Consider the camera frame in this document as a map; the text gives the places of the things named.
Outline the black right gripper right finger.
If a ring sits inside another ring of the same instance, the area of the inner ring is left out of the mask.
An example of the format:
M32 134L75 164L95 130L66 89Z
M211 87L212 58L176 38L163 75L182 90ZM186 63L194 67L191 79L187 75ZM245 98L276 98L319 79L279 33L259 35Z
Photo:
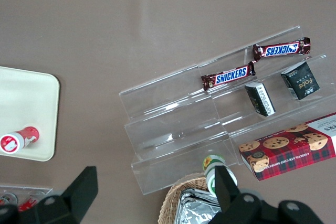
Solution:
M253 193L242 193L224 166L215 167L215 192L221 211L210 223L322 223L306 204L283 200L273 207Z

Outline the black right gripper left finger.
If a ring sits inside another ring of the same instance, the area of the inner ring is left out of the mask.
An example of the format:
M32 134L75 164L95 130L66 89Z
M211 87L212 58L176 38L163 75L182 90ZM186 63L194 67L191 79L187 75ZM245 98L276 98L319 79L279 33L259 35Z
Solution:
M97 168L87 166L61 195L42 199L19 214L20 223L81 223L98 194Z

